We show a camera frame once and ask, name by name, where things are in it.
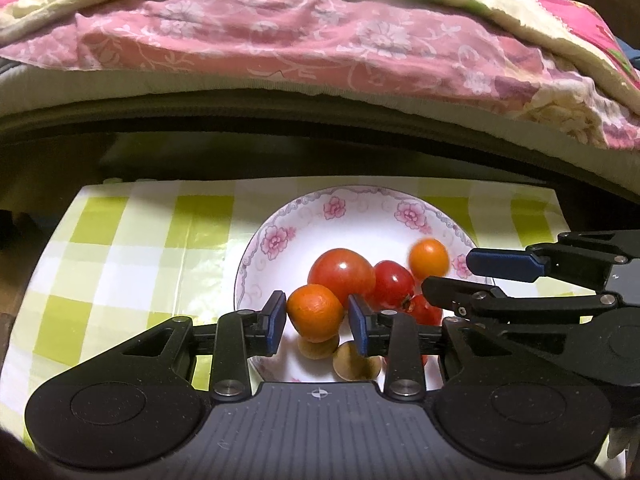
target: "orange fruit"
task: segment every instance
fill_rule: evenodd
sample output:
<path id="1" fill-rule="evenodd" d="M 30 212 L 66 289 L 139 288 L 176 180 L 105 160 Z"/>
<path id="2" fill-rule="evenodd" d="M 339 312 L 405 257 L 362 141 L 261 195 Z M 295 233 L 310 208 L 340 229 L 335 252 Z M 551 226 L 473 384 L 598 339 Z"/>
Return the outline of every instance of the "orange fruit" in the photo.
<path id="1" fill-rule="evenodd" d="M 444 276 L 449 271 L 449 253 L 439 241 L 424 238 L 409 252 L 409 270 L 419 282 L 428 276 Z"/>
<path id="2" fill-rule="evenodd" d="M 293 291 L 287 300 L 287 314 L 300 337 L 322 343 L 338 333 L 344 309 L 328 288 L 312 283 Z"/>

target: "pink flower decoration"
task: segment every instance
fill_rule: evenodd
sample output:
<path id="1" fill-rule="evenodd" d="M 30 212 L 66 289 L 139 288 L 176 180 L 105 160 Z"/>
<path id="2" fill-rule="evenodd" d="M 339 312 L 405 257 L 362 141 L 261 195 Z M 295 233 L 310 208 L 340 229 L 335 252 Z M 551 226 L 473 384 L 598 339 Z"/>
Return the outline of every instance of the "pink flower decoration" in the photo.
<path id="1" fill-rule="evenodd" d="M 466 266 L 466 256 L 464 254 L 460 254 L 460 256 L 453 260 L 453 268 L 456 269 L 456 274 L 459 278 L 468 278 L 472 274 Z"/>
<path id="2" fill-rule="evenodd" d="M 264 231 L 264 239 L 260 244 L 260 248 L 267 258 L 275 260 L 276 256 L 287 248 L 287 243 L 290 240 L 289 233 L 282 227 L 276 227 L 271 225 Z"/>
<path id="3" fill-rule="evenodd" d="M 329 202 L 324 204 L 324 218 L 331 220 L 332 218 L 341 218 L 347 211 L 344 200 L 340 197 L 332 196 Z"/>
<path id="4" fill-rule="evenodd" d="M 427 225 L 424 217 L 424 206 L 420 203 L 410 203 L 402 200 L 398 204 L 398 210 L 394 216 L 396 220 L 402 222 L 411 229 L 419 229 L 420 232 L 427 230 L 427 234 L 431 233 L 431 228 Z"/>

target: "green and white checkered tablecloth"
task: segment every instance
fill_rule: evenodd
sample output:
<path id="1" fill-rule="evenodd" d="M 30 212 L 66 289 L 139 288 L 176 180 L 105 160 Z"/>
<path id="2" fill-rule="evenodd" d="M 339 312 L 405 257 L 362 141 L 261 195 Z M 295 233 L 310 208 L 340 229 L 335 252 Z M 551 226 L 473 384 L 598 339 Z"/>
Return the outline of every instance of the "green and white checkered tablecloth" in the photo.
<path id="1" fill-rule="evenodd" d="M 197 324 L 233 309 L 248 241 L 276 209 L 330 186 L 374 184 L 430 202 L 479 246 L 521 249 L 567 230 L 539 187 L 413 177 L 135 182 L 80 191 L 40 258 L 0 376 L 0 424 L 29 443 L 24 407 L 44 381 L 177 314 Z M 501 282 L 515 296 L 583 294 L 556 282 Z M 206 388 L 210 358 L 193 380 Z"/>

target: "pink floral bed sheet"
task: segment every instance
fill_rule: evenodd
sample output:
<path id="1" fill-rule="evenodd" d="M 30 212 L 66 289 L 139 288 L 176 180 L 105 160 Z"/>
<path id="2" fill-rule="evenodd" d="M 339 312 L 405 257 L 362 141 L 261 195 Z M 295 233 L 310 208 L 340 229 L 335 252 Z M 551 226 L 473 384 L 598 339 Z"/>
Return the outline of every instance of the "pink floral bed sheet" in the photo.
<path id="1" fill-rule="evenodd" d="M 213 73 L 439 100 L 548 124 L 601 148 L 640 146 L 640 118 L 569 62 L 430 4 L 117 0 L 0 48 L 0 57 L 59 70 Z"/>

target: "plate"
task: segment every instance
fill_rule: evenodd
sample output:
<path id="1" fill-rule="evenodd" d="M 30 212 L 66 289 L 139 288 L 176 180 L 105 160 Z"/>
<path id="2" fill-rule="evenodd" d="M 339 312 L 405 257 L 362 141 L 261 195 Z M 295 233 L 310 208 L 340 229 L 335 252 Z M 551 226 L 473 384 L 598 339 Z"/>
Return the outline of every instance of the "plate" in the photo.
<path id="1" fill-rule="evenodd" d="M 475 245 L 442 211 L 429 203 L 392 189 L 375 186 L 340 186 L 322 189 L 292 200 L 271 215 L 247 245 L 236 275 L 236 310 L 260 310 L 274 290 L 291 294 L 306 284 L 313 262 L 333 248 L 347 248 L 375 265 L 393 260 L 406 265 L 408 252 L 421 238 L 436 238 L 449 251 L 448 277 L 480 283 L 490 278 L 467 269 L 466 254 Z M 445 311 L 445 316 L 452 312 Z M 298 351 L 298 333 L 287 319 L 278 353 L 251 362 L 267 381 L 336 382 L 331 359 L 313 361 Z M 351 340 L 345 318 L 340 342 Z M 425 367 L 427 387 L 442 386 L 437 360 Z M 384 370 L 378 384 L 384 383 Z"/>

